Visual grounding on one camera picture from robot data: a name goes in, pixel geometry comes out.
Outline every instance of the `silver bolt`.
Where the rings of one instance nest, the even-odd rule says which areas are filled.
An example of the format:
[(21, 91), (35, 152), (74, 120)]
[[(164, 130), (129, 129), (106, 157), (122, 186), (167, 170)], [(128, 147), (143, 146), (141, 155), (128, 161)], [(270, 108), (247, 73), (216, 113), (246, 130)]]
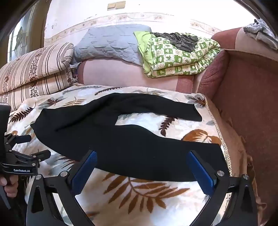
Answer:
[(63, 172), (61, 172), (61, 176), (66, 176), (68, 174), (68, 172), (67, 171), (63, 171)]
[(40, 174), (36, 175), (36, 180), (39, 180), (39, 179), (41, 179), (41, 175)]
[(221, 170), (217, 171), (217, 174), (218, 174), (219, 176), (224, 176), (224, 172), (221, 171)]
[(249, 176), (248, 176), (247, 174), (243, 174), (243, 178), (244, 178), (245, 180), (248, 180), (248, 179), (249, 179)]

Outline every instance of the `green checkered blanket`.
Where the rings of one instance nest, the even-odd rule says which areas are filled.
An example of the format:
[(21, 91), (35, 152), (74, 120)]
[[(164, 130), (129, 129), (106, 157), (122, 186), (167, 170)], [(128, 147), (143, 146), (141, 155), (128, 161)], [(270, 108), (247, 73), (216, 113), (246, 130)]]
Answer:
[(177, 49), (168, 39), (155, 37), (149, 32), (137, 31), (134, 34), (144, 60), (144, 72), (152, 78), (200, 73), (220, 52), (220, 45), (210, 38), (199, 37), (194, 51), (189, 53)]

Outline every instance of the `floral blanket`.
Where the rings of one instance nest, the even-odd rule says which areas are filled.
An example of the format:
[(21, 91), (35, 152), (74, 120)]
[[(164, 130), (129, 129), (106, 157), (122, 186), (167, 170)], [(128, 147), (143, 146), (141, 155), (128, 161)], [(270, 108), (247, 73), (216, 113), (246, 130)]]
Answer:
[(168, 39), (156, 37), (149, 32), (137, 31), (134, 34), (143, 57), (144, 72), (153, 78), (200, 73), (220, 52), (220, 45), (210, 38), (199, 37), (194, 51), (189, 53), (177, 49)]
[[(43, 108), (84, 105), (113, 92), (159, 95), (173, 101), (194, 104), (203, 118), (202, 122), (168, 118), (154, 113), (133, 113), (119, 116), (116, 125), (135, 124), (161, 137), (218, 143), (231, 173), (227, 146), (210, 112), (207, 99), (201, 94), (183, 94), (145, 87), (120, 88), (77, 84), (55, 94), (27, 99), (10, 116), (7, 133), (30, 134), (32, 140), (29, 143), (17, 144), (14, 150), (31, 155), (48, 149), (36, 138), (30, 127)], [(56, 176), (63, 170), (69, 170), (75, 163), (56, 153), (55, 150), (50, 151), (51, 157), (41, 162), (39, 168), (39, 173), (44, 177)], [(30, 178), (27, 183), (27, 202), (33, 179), (34, 177)], [(83, 210), (97, 226), (190, 225), (203, 208), (207, 198), (197, 182), (146, 181), (115, 175), (99, 169), (94, 169), (82, 193), (76, 196)], [(55, 195), (55, 200), (64, 221), (71, 225), (58, 195)], [(214, 224), (221, 220), (227, 202), (228, 196)]]

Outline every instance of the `green and white comforter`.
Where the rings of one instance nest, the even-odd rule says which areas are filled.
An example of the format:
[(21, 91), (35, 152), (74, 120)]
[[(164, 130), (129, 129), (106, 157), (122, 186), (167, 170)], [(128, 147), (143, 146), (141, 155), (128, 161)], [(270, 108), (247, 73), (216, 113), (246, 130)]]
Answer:
[(177, 49), (168, 39), (155, 37), (149, 32), (137, 31), (134, 34), (144, 60), (144, 72), (153, 78), (200, 73), (220, 52), (220, 45), (210, 38), (198, 38), (195, 50), (189, 53)]

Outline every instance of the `finger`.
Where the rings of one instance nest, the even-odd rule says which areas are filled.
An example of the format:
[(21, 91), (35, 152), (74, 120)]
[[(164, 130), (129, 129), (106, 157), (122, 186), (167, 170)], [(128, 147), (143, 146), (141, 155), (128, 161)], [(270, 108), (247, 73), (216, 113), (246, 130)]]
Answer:
[(1, 186), (6, 186), (7, 185), (7, 180), (4, 177), (0, 177), (0, 185)]
[(18, 175), (11, 175), (10, 181), (11, 181), (12, 185), (15, 184), (16, 182), (18, 182)]
[(13, 185), (6, 185), (5, 186), (5, 192), (6, 193), (16, 193), (17, 192), (17, 187), (18, 187), (18, 182), (16, 182)]
[(7, 193), (7, 196), (10, 198), (15, 198), (17, 193)]

